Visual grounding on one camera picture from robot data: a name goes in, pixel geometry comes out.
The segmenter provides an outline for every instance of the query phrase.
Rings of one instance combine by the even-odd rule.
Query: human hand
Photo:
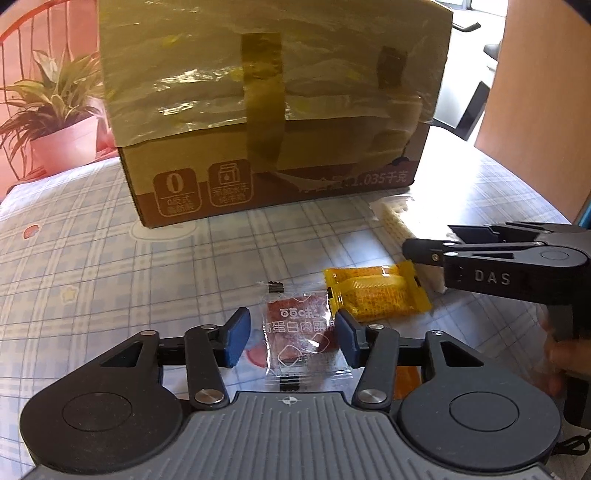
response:
[[[547,316],[540,318],[541,327],[548,333],[544,353],[554,372],[545,378],[542,390],[557,396],[564,389],[564,371],[591,376],[591,340],[563,340],[556,342]]]

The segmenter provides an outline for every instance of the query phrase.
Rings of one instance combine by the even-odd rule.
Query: gray ridged plate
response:
[[[142,465],[92,480],[467,480],[408,447],[386,415],[339,393],[241,392],[230,406],[194,413],[178,439]],[[83,475],[35,468],[26,480]],[[539,465],[497,478],[551,480]]]

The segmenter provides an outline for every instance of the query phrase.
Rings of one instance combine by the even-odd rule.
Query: yellow snack packet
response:
[[[327,287],[332,287],[350,278],[368,277],[370,275],[398,275],[398,267],[392,265],[361,268],[327,268],[324,271],[324,279],[326,280]]]
[[[396,274],[380,273],[361,277],[351,277],[351,272],[335,274],[335,270],[358,270],[367,273],[363,271],[367,269],[328,269],[332,273],[325,270],[324,275],[332,294],[329,300],[332,314],[345,308],[357,321],[372,322],[431,310],[431,302],[427,292],[417,281],[413,263],[405,261],[395,265],[395,269]],[[394,269],[389,267],[388,271],[393,272]],[[338,283],[334,280],[329,283],[335,276],[346,279]]]

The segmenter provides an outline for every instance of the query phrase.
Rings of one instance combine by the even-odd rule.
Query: potted plant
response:
[[[0,87],[15,95],[5,102],[19,110],[0,126],[0,148],[11,163],[31,147],[31,170],[49,176],[90,163],[96,154],[96,131],[102,98],[102,72],[95,52],[61,65],[40,50],[33,51],[40,80],[23,79]]]

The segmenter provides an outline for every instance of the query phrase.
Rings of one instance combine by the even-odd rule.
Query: plaid tablecloth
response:
[[[431,129],[411,192],[443,202],[448,222],[566,222],[521,180],[439,128]],[[135,332],[179,336],[195,325],[219,325],[245,306],[255,329],[247,349],[253,349],[261,339],[264,293],[257,282],[302,285],[321,281],[331,265],[401,260],[400,246],[368,206],[393,193],[150,231],[139,223],[118,159],[16,187],[0,205],[0,478],[17,479],[33,466],[18,431],[25,402]],[[544,334],[533,304],[459,291],[433,300],[431,313],[390,324],[404,336],[445,330],[524,375],[540,358]],[[243,354],[223,373],[230,393],[267,388],[264,369],[251,358]],[[353,384],[338,388],[350,394]],[[167,369],[164,385],[186,394],[184,368]],[[586,468],[570,458],[553,462],[569,479]]]

